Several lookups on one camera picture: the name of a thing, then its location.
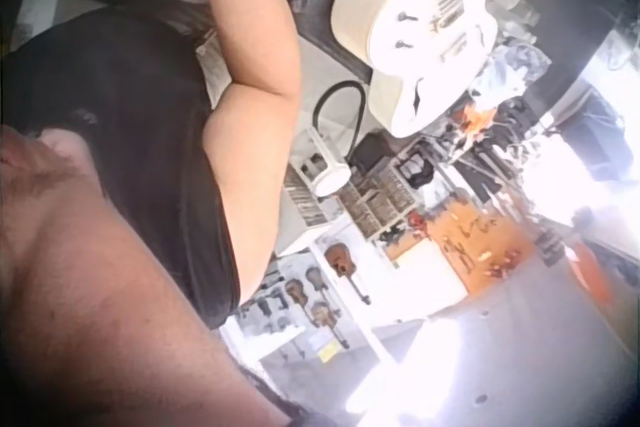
white electric guitar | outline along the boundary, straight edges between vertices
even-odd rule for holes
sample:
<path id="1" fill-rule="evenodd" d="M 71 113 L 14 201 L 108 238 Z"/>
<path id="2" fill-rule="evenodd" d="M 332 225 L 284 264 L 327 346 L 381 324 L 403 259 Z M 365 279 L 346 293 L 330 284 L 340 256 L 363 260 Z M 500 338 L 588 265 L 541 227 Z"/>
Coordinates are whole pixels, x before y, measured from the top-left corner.
<path id="1" fill-rule="evenodd" d="M 395 137 L 423 129 L 467 89 L 498 27 L 486 0 L 335 0 L 336 39 L 373 68 L 369 110 Z"/>

black shirt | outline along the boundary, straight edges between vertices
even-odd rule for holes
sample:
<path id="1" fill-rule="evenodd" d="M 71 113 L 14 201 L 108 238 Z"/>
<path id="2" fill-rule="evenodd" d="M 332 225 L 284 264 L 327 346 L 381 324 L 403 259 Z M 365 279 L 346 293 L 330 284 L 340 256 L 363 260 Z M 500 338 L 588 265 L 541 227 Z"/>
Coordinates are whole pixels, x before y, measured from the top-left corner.
<path id="1" fill-rule="evenodd" d="M 3 120 L 87 142 L 105 195 L 215 328 L 239 284 L 220 191 L 202 148 L 211 113 L 194 46 L 114 8 L 35 37 L 3 63 Z"/>

black cable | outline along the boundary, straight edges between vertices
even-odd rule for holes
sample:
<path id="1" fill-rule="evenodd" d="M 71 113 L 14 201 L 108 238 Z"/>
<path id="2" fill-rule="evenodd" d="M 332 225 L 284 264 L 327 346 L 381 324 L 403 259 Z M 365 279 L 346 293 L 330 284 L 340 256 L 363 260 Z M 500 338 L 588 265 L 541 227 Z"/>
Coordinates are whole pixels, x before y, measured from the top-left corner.
<path id="1" fill-rule="evenodd" d="M 367 104 L 367 94 L 364 91 L 364 87 L 362 87 L 362 84 L 357 80 L 343 80 L 342 82 L 338 82 L 337 84 L 332 85 L 324 94 L 322 94 L 322 96 L 320 96 L 318 102 L 316 102 L 316 106 L 313 108 L 313 115 L 311 117 L 311 125 L 313 125 L 314 129 L 320 132 L 320 129 L 318 128 L 318 120 L 320 118 L 320 111 L 324 107 L 324 104 L 326 104 L 327 100 L 329 100 L 329 98 L 333 94 L 335 94 L 339 90 L 347 89 L 349 87 L 356 89 L 360 93 L 360 106 L 358 107 L 358 119 L 356 120 L 356 126 L 353 131 L 351 146 L 349 146 L 347 155 L 345 155 L 345 159 L 347 160 L 349 160 L 351 154 L 353 154 L 353 151 L 356 148 L 358 134 L 360 134 L 360 127 L 362 126 L 362 119 L 364 117 L 364 109 Z"/>

person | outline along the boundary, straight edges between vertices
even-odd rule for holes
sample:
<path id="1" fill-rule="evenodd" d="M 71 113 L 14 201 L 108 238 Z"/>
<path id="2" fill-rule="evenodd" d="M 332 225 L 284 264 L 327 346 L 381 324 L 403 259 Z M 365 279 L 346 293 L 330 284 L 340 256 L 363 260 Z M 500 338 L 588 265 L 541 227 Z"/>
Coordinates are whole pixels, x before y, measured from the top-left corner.
<path id="1" fill-rule="evenodd" d="M 34 423 L 319 425 L 210 331 L 263 278 L 300 102 L 286 1 L 210 3 L 213 112 L 192 45 L 114 8 L 3 62 L 1 347 Z"/>

skin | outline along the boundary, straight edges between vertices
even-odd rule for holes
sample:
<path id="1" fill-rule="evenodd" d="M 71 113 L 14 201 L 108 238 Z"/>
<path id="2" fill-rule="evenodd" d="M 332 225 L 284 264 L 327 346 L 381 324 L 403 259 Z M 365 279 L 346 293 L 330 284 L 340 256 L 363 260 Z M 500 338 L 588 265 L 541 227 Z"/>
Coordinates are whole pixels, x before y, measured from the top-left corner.
<path id="1" fill-rule="evenodd" d="M 233 82 L 202 141 L 246 299 L 275 241 L 298 44 L 285 0 L 211 6 Z M 1 135 L 0 327 L 26 392 L 83 426 L 286 425 L 105 201 L 83 140 L 4 126 Z"/>

